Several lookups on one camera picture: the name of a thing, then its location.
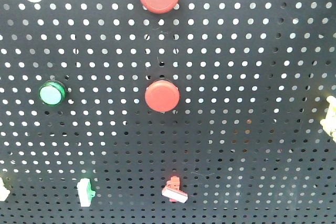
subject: pegboard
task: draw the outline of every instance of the pegboard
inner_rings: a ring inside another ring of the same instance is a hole
[[[335,223],[334,0],[33,1],[0,0],[1,223]],[[160,78],[166,113],[144,100]]]

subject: green indicator light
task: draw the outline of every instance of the green indicator light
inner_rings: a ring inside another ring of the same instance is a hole
[[[38,90],[38,96],[46,105],[56,106],[64,100],[66,88],[58,81],[47,81]]]

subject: white plastic clip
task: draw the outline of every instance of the white plastic clip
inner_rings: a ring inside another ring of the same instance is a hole
[[[170,202],[185,203],[188,200],[188,194],[180,190],[180,178],[173,176],[166,182],[162,189],[162,196],[168,197]]]
[[[96,195],[95,191],[91,190],[91,182],[88,178],[82,178],[77,183],[78,196],[81,207],[89,207],[92,198]]]
[[[329,96],[327,102],[329,102],[328,112],[325,119],[322,119],[320,123],[323,130],[336,142],[336,98]]]
[[[4,186],[2,178],[0,178],[0,201],[5,201],[10,193],[11,192]]]

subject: pink clip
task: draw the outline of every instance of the pink clip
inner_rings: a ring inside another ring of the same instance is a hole
[[[166,186],[162,189],[162,195],[169,198],[170,202],[185,203],[188,194],[180,190],[180,178],[173,176],[167,181]]]

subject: white plastic fitting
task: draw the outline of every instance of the white plastic fitting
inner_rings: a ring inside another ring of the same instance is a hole
[[[174,199],[178,202],[181,203],[185,203],[188,200],[188,194],[180,191],[180,190],[176,190],[176,189],[172,189],[169,187],[164,187],[162,189],[162,195],[171,199]]]
[[[320,124],[323,126],[323,130],[336,142],[336,98],[329,96],[327,102],[329,102],[328,112]]]
[[[0,201],[5,201],[11,192],[5,187],[2,178],[0,178]]]
[[[91,206],[91,200],[96,195],[96,192],[91,190],[90,179],[82,178],[77,183],[77,190],[78,190],[80,206],[81,207]]]

